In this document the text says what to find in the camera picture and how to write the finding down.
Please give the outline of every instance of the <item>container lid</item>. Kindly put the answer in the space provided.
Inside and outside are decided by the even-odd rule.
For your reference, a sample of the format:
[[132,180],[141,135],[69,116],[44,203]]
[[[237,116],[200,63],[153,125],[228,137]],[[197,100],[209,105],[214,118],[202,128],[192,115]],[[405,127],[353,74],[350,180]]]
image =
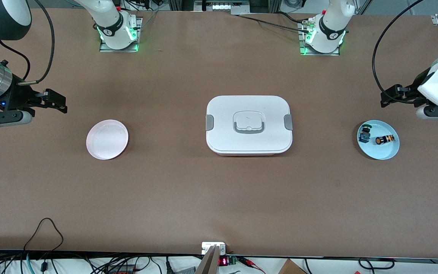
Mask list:
[[206,139],[220,154],[275,154],[292,145],[292,118],[278,96],[218,96],[207,106]]

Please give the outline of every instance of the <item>wire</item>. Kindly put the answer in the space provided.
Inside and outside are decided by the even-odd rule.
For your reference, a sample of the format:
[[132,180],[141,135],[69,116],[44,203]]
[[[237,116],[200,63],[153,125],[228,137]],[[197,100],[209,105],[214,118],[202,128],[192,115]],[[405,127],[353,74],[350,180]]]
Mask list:
[[11,265],[11,263],[14,261],[14,259],[16,259],[16,257],[18,256],[18,254],[14,255],[13,258],[11,258],[11,260],[9,261],[8,264],[5,264],[5,268],[3,269],[3,271],[1,272],[2,274],[5,274],[6,269]]
[[26,264],[28,265],[28,269],[30,269],[30,272],[32,274],[35,274],[35,271],[33,271],[32,264],[30,263],[30,254],[26,253]]
[[2,45],[6,49],[8,49],[8,50],[18,54],[19,56],[23,57],[23,59],[25,59],[25,61],[26,61],[26,73],[25,73],[25,76],[23,76],[23,78],[22,78],[23,80],[25,80],[26,77],[28,77],[28,74],[30,73],[30,67],[31,67],[30,59],[28,59],[28,57],[26,57],[25,54],[22,54],[21,52],[17,51],[16,49],[11,48],[10,46],[8,46],[5,43],[3,43],[3,41],[1,41],[1,40],[0,40],[0,45]]
[[307,259],[304,260],[305,260],[305,267],[307,267],[307,271],[309,272],[309,274],[312,274],[312,272],[310,271],[309,262],[307,262]]
[[52,62],[54,61],[54,53],[55,53],[55,31],[54,31],[54,23],[52,23],[52,19],[50,18],[50,15],[48,14],[47,10],[45,9],[45,7],[41,4],[40,0],[34,0],[38,6],[40,6],[41,10],[43,11],[43,13],[45,14],[45,16],[47,17],[48,20],[48,24],[50,25],[50,35],[52,36],[52,48],[50,50],[50,59],[48,60],[48,65],[47,65],[47,69],[45,70],[45,73],[43,74],[43,76],[36,80],[36,83],[40,83],[42,82],[45,77],[47,77],[50,68],[52,67]]
[[259,266],[254,265],[253,266],[254,269],[258,269],[259,271],[263,272],[263,274],[266,274],[266,272],[263,271],[263,269],[261,269]]
[[143,270],[143,269],[145,269],[149,264],[150,264],[150,257],[148,257],[148,263],[143,267],[143,268],[141,268],[141,269],[137,269],[136,268],[136,263],[138,262],[138,260],[140,259],[141,257],[138,257],[138,258],[136,258],[136,262],[134,262],[134,268],[133,268],[133,272],[138,272],[138,271],[141,271],[141,270]]
[[50,261],[52,262],[52,267],[54,267],[55,274],[59,274],[59,272],[57,271],[57,268],[55,267],[54,259],[51,258]]
[[158,11],[160,10],[162,6],[158,6],[157,10],[150,16],[150,18],[148,18],[148,20],[146,20],[146,22],[141,26],[141,29],[144,29],[144,27],[146,25],[148,25],[148,23],[151,21],[151,19],[156,17],[156,14],[158,13]]
[[141,5],[141,4],[138,4],[138,3],[132,3],[130,0],[125,0],[125,2],[127,2],[131,7],[134,7],[136,10],[139,10],[136,6],[144,7],[145,9],[153,10],[151,7],[146,7],[145,5]]
[[410,10],[412,7],[414,7],[415,5],[417,5],[418,3],[422,2],[424,0],[417,0],[415,2],[413,2],[412,5],[409,5],[406,9],[404,9],[402,12],[400,12],[400,14],[398,14],[389,24],[388,26],[386,26],[386,28],[384,28],[383,32],[381,33],[381,35],[378,38],[378,41],[376,41],[376,45],[374,46],[374,50],[373,50],[373,57],[371,59],[371,67],[373,69],[373,76],[374,76],[374,80],[376,81],[376,85],[378,86],[378,88],[381,90],[381,92],[384,93],[384,95],[388,96],[389,99],[396,101],[396,102],[400,102],[403,104],[417,104],[417,101],[406,101],[406,100],[399,100],[399,99],[395,99],[393,97],[391,97],[385,90],[384,88],[381,86],[381,84],[379,83],[379,79],[378,76],[376,75],[376,68],[375,68],[375,58],[376,58],[376,52],[378,51],[378,46],[379,43],[381,42],[381,39],[383,38],[384,34],[386,33],[386,31],[388,31],[388,29],[391,27],[391,25],[393,25],[393,23],[395,23],[395,21],[400,18],[403,14],[405,14],[405,12],[407,12],[408,10]]
[[290,20],[290,21],[292,21],[292,22],[295,22],[295,23],[302,23],[302,21],[305,21],[305,20],[308,20],[308,18],[306,18],[306,19],[301,19],[301,20],[297,20],[297,19],[294,19],[293,17],[291,17],[289,14],[287,14],[286,12],[282,12],[282,11],[279,11],[279,12],[277,12],[278,14],[283,14],[286,18],[288,18],[288,20]]
[[73,6],[76,6],[76,7],[80,7],[80,8],[83,7],[82,5],[79,5],[79,4],[77,4],[77,3],[72,3],[72,2],[70,2],[69,0],[64,0],[64,1],[66,1],[66,2],[69,3],[70,5],[73,5]]
[[[361,261],[365,261],[365,262],[367,262],[368,265],[370,265],[370,266],[369,266],[369,267],[364,266],[364,265],[361,263]],[[388,270],[388,269],[392,269],[393,267],[395,267],[395,261],[391,261],[391,265],[388,266],[388,267],[373,267],[373,265],[371,264],[371,262],[370,262],[368,259],[366,259],[366,258],[359,258],[359,260],[358,260],[358,264],[359,264],[360,267],[362,267],[362,268],[364,268],[364,269],[371,270],[371,271],[373,272],[373,274],[375,274],[375,272],[374,272],[375,269],[378,269],[378,270]]]
[[55,222],[49,218],[49,217],[45,217],[42,220],[40,220],[40,222],[38,223],[38,226],[35,229],[35,232],[33,232],[33,235],[30,237],[30,239],[28,239],[28,241],[26,242],[26,244],[23,246],[23,251],[26,251],[26,246],[31,242],[31,240],[33,240],[33,237],[35,237],[35,235],[38,232],[38,229],[40,229],[41,224],[43,223],[44,220],[49,220],[50,222],[52,222],[52,225],[54,226],[55,231],[59,234],[60,236],[60,243],[59,245],[57,245],[56,247],[54,247],[52,250],[48,251],[47,253],[50,253],[54,250],[56,250],[57,248],[59,248],[63,243],[64,243],[64,236],[62,235],[62,233],[59,231],[59,229],[56,227]]
[[160,274],[163,274],[162,273],[162,268],[160,267],[160,265],[157,264],[157,262],[155,262],[152,257],[150,257],[150,260],[158,266],[158,269],[160,269]]
[[284,29],[289,29],[289,30],[294,30],[294,31],[300,31],[300,32],[303,32],[303,33],[309,33],[309,31],[307,31],[307,30],[300,30],[298,28],[291,28],[291,27],[287,27],[287,26],[282,26],[282,25],[278,25],[278,24],[271,23],[271,22],[266,22],[266,21],[263,21],[263,20],[260,20],[260,19],[256,19],[256,18],[239,16],[239,15],[236,15],[236,16],[241,17],[241,18],[246,18],[246,19],[249,19],[249,20],[253,20],[253,21],[257,21],[257,22],[260,22],[260,23],[269,24],[269,25],[272,25],[272,26],[275,26],[275,27],[278,27],[278,28],[284,28]]

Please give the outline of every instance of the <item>power cord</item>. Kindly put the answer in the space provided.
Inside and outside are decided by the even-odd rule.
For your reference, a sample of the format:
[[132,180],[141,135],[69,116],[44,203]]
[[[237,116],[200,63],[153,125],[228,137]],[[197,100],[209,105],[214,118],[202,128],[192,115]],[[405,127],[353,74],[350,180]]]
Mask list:
[[167,256],[167,262],[165,263],[165,265],[167,265],[167,274],[175,274],[175,272],[173,272],[172,266],[170,265],[170,262],[168,260],[168,256]]
[[26,61],[26,73],[25,73],[25,76],[23,76],[23,78],[21,78],[22,80],[25,80],[26,77],[28,77],[28,74],[30,73],[30,67],[31,67],[30,59],[28,59],[28,57],[26,57],[25,54],[22,54],[21,52],[17,51],[16,49],[13,49],[12,47],[6,45],[1,40],[0,40],[0,45],[2,45],[6,49],[8,49],[8,50],[18,54],[19,56],[23,57],[23,59],[25,59],[25,61]]
[[[45,217],[45,218],[43,218],[42,220],[40,220],[40,222],[38,223],[38,226],[37,226],[36,229],[35,229],[35,232],[33,232],[33,235],[30,237],[30,239],[28,239],[28,241],[26,242],[26,244],[23,246],[23,253],[26,251],[26,246],[31,242],[31,240],[33,240],[33,238],[34,238],[35,235],[37,234],[38,229],[40,229],[40,226],[41,226],[41,224],[43,223],[44,220],[49,220],[49,221],[52,223],[52,225],[54,226],[55,231],[56,231],[56,232],[59,234],[59,236],[60,236],[60,243],[59,243],[56,247],[54,247],[52,250],[47,251],[46,253],[44,253],[44,254],[42,255],[41,258],[43,258],[43,263],[41,264],[41,267],[40,267],[41,272],[45,272],[45,271],[47,270],[47,267],[48,267],[48,264],[47,264],[47,262],[46,262],[46,257],[47,257],[47,255],[48,255],[49,253],[53,252],[54,250],[56,250],[57,248],[59,248],[59,247],[64,243],[64,236],[62,235],[62,233],[59,231],[59,229],[58,229],[57,226],[55,225],[55,222],[54,222],[51,218]],[[29,257],[29,253],[26,254],[26,262],[27,262],[27,264],[28,264],[28,268],[30,269],[30,272],[32,272],[32,274],[35,274],[35,273],[33,272],[33,269],[31,268],[31,265],[30,265],[30,257]]]
[[145,269],[145,268],[150,264],[151,259],[150,259],[150,257],[148,257],[148,263],[147,263],[144,267],[142,267],[141,269],[137,269],[137,268],[136,268],[136,263],[138,263],[138,260],[139,260],[140,258],[141,258],[141,257],[136,258],[136,261],[134,262],[133,272],[141,271],[141,270]]
[[388,26],[386,26],[386,28],[384,28],[383,32],[381,33],[381,35],[378,38],[378,41],[376,41],[376,45],[374,46],[374,50],[373,50],[373,57],[371,59],[371,67],[373,69],[373,76],[374,76],[374,80],[376,81],[376,85],[378,86],[379,90],[381,90],[381,92],[384,93],[384,95],[386,95],[389,99],[396,101],[396,102],[400,102],[403,104],[417,104],[417,101],[407,101],[407,100],[399,100],[399,99],[395,99],[393,97],[391,97],[385,90],[384,88],[381,86],[381,84],[379,83],[379,79],[378,76],[376,75],[376,68],[375,68],[375,58],[376,58],[376,52],[378,51],[378,46],[379,43],[381,42],[381,39],[383,38],[384,34],[386,33],[386,31],[388,31],[388,29],[391,27],[391,25],[393,25],[393,23],[395,23],[395,21],[400,18],[403,14],[405,14],[405,12],[407,12],[408,10],[410,10],[412,7],[416,6],[418,3],[422,2],[424,0],[417,0],[415,2],[413,2],[412,5],[409,5],[406,9],[404,9],[402,12],[400,12],[400,14],[398,14],[389,24]]
[[312,272],[310,271],[309,262],[307,262],[307,259],[304,260],[305,260],[305,267],[307,268],[307,271],[309,272],[309,274],[312,274]]
[[288,18],[288,20],[290,20],[290,21],[292,21],[292,22],[295,22],[295,23],[302,23],[303,21],[306,21],[306,20],[308,20],[308,18],[306,18],[306,19],[301,19],[301,20],[297,20],[297,19],[294,19],[293,17],[291,17],[289,14],[287,14],[286,12],[282,12],[282,11],[279,11],[279,12],[277,12],[278,14],[282,14],[282,15],[284,15],[286,18]]
[[52,23],[52,19],[50,18],[50,15],[48,14],[48,12],[45,9],[45,7],[42,5],[40,0],[34,0],[34,1],[37,3],[37,5],[41,8],[43,13],[47,17],[48,24],[50,25],[50,35],[52,36],[52,48],[50,50],[50,59],[48,60],[47,69],[45,70],[45,73],[43,74],[43,76],[40,79],[36,80],[36,81],[22,83],[23,85],[25,85],[25,84],[26,85],[38,84],[38,83],[42,82],[45,79],[45,77],[47,77],[47,75],[48,75],[48,73],[50,71],[50,68],[52,67],[52,62],[54,61],[54,53],[55,53],[55,31],[54,31],[54,24]]
[[275,26],[275,27],[278,27],[278,28],[289,29],[289,30],[294,30],[294,31],[300,31],[300,32],[303,32],[303,33],[309,33],[309,31],[307,31],[307,30],[300,30],[298,28],[291,28],[291,27],[287,27],[287,26],[282,26],[282,25],[279,25],[279,24],[263,21],[263,20],[256,19],[256,18],[245,17],[245,16],[240,16],[240,15],[236,15],[236,16],[240,17],[240,18],[245,18],[245,19],[257,21],[257,22],[260,22],[260,23],[265,23],[265,24],[272,25],[272,26]]
[[157,264],[157,262],[155,262],[155,261],[153,260],[152,257],[150,257],[150,260],[151,260],[154,264],[156,264],[156,265],[158,266],[158,269],[160,269],[160,274],[163,274],[163,273],[162,273],[162,268],[160,267],[160,265]]
[[[365,261],[368,263],[369,267],[364,266],[361,261]],[[371,264],[371,262],[366,259],[366,258],[359,258],[358,260],[358,264],[360,267],[366,269],[366,270],[371,270],[373,272],[373,274],[375,274],[375,269],[377,270],[388,270],[388,269],[392,269],[393,267],[395,267],[395,261],[391,261],[391,265],[388,267],[373,267],[373,264]]]

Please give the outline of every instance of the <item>table surface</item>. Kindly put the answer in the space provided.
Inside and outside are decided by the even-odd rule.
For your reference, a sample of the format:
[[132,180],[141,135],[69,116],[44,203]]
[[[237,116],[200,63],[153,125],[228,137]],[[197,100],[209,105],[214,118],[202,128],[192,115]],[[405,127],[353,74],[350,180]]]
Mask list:
[[[133,54],[99,53],[84,10],[50,15],[54,64],[34,88],[66,96],[68,114],[37,109],[31,124],[0,128],[0,249],[22,248],[51,217],[61,250],[198,253],[202,241],[224,241],[236,254],[438,258],[438,121],[416,118],[409,105],[381,109],[371,71],[391,17],[356,16],[341,56],[309,57],[297,33],[219,12],[159,12]],[[278,14],[259,18],[294,26]],[[438,57],[429,17],[399,21],[377,56],[385,88],[411,83]],[[50,51],[41,11],[9,45],[31,59],[29,79],[39,78]],[[20,57],[0,47],[0,59],[24,74]],[[283,97],[292,147],[216,155],[205,110],[219,95]],[[85,146],[105,119],[130,133],[108,161]],[[355,132],[370,119],[397,130],[393,159],[359,151]],[[28,248],[58,242],[47,222]]]

